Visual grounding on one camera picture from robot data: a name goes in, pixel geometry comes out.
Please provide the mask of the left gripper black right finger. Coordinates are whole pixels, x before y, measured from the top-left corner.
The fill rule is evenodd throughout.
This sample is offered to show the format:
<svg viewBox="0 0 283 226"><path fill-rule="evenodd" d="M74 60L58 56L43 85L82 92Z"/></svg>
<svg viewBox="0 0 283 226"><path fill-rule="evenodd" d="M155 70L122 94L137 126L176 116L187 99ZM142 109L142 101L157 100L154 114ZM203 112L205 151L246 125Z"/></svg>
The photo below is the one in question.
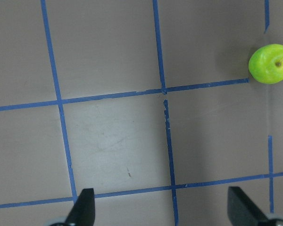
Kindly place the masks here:
<svg viewBox="0 0 283 226"><path fill-rule="evenodd" d="M227 216L232 226L267 226L269 219L238 186L227 191Z"/></svg>

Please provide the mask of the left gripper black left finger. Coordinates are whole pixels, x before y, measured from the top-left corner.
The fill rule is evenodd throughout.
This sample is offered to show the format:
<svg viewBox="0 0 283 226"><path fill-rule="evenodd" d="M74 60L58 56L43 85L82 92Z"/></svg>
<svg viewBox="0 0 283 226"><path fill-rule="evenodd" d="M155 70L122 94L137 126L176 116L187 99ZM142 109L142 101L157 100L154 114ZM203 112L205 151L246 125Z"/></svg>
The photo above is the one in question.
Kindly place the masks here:
<svg viewBox="0 0 283 226"><path fill-rule="evenodd" d="M83 189L69 212L66 226L93 226L95 222L94 189Z"/></svg>

